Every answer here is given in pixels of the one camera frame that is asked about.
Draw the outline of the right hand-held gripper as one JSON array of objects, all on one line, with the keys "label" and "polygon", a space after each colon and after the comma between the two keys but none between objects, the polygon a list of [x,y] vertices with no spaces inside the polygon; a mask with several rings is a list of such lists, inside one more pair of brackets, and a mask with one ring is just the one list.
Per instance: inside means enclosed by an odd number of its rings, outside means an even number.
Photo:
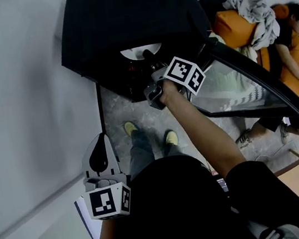
[{"label": "right hand-held gripper", "polygon": [[206,75],[196,63],[173,57],[170,64],[164,65],[149,49],[143,51],[144,60],[154,70],[151,74],[152,82],[144,90],[144,95],[149,105],[155,109],[162,110],[165,105],[160,101],[163,95],[163,81],[168,79],[178,85],[179,90],[190,91],[198,95]]}]

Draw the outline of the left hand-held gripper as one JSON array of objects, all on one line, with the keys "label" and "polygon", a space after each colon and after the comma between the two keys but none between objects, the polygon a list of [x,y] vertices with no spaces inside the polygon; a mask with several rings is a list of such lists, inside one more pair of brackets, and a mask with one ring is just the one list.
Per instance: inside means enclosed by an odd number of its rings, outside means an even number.
[{"label": "left hand-held gripper", "polygon": [[89,215],[94,220],[109,220],[130,214],[131,189],[125,182],[127,176],[120,174],[117,152],[107,134],[104,135],[104,146],[107,154],[108,167],[113,168],[113,176],[100,176],[107,169],[102,135],[96,136],[89,144],[83,158],[83,172],[88,172],[83,195]]}]

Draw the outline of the person's right hand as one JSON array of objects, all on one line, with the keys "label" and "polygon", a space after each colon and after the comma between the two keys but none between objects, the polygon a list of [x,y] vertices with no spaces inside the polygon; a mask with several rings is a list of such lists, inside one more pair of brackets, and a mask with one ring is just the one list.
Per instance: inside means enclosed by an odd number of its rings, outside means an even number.
[{"label": "person's right hand", "polygon": [[169,106],[173,101],[180,98],[182,94],[178,90],[176,84],[171,80],[165,79],[162,84],[162,96],[160,98],[161,103],[165,106]]}]

